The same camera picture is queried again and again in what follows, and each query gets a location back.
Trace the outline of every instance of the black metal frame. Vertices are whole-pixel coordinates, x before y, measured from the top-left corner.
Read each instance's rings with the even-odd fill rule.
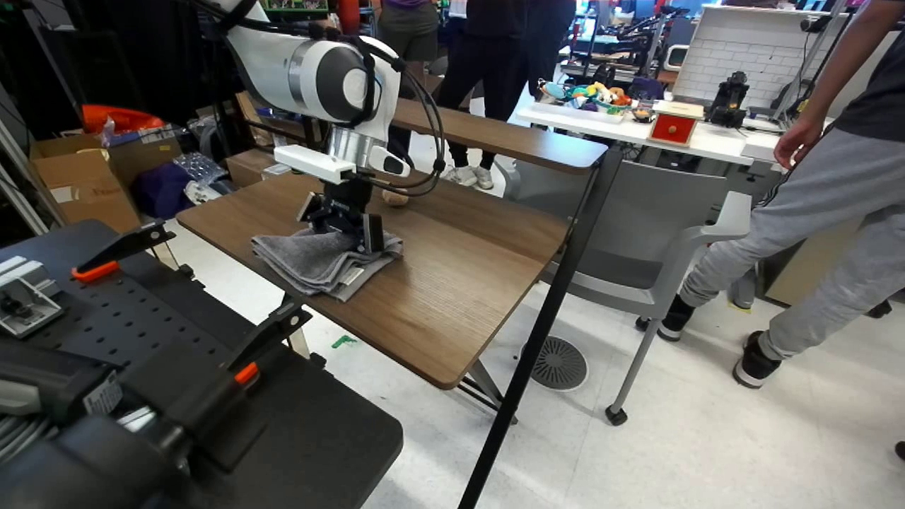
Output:
[[[479,505],[479,497],[483,491],[489,470],[506,442],[510,425],[512,425],[517,405],[529,388],[539,356],[541,356],[546,336],[560,313],[560,306],[568,295],[573,278],[587,255],[587,245],[595,234],[604,204],[606,204],[608,193],[615,189],[616,172],[621,172],[621,151],[612,146],[592,169],[592,182],[587,187],[587,196],[582,196],[582,201],[568,223],[567,241],[563,241],[560,268],[556,272],[556,281],[546,291],[543,308],[534,319],[529,341],[523,344],[515,377],[512,377],[506,395],[502,401],[502,411],[489,428],[481,459],[479,459],[472,479],[459,500],[459,509]]]

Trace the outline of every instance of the chair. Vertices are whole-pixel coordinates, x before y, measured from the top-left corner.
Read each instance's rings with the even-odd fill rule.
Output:
[[[563,216],[577,204],[580,187],[582,177],[577,175],[539,182],[522,163],[517,201]],[[573,295],[639,313],[639,322],[646,322],[646,336],[621,395],[606,411],[612,425],[626,425],[630,385],[696,255],[714,241],[744,237],[749,206],[749,196],[728,193],[725,175],[662,169],[638,162],[621,163],[573,285]]]

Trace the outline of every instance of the sneaker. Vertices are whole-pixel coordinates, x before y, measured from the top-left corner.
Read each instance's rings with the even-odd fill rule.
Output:
[[[448,182],[457,182],[459,187],[475,187],[475,169],[472,168],[452,168]]]
[[[475,168],[475,187],[479,189],[492,189],[492,169]]]
[[[763,351],[761,351],[761,336],[763,330],[756,330],[748,336],[748,344],[744,344],[744,353],[741,358],[737,363],[737,382],[749,388],[749,390],[759,390],[763,388],[763,380],[769,380],[785,363],[776,363],[769,358]]]
[[[656,333],[667,341],[679,341],[694,313],[696,308],[676,298],[667,316],[659,322]]]

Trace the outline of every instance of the hand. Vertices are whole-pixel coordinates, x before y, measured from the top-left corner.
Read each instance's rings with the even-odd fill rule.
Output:
[[[776,145],[773,158],[789,172],[809,156],[824,135],[824,115],[799,115],[785,139]]]

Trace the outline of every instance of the cardboard box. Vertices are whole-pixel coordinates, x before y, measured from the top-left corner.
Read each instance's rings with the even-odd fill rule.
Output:
[[[102,151],[90,135],[38,142],[31,163],[49,187],[65,223],[104,220],[117,231],[141,225],[130,184],[178,156],[175,142]]]
[[[263,151],[246,151],[226,158],[226,169],[236,187],[253,187],[266,177],[266,169],[274,168],[274,156]]]

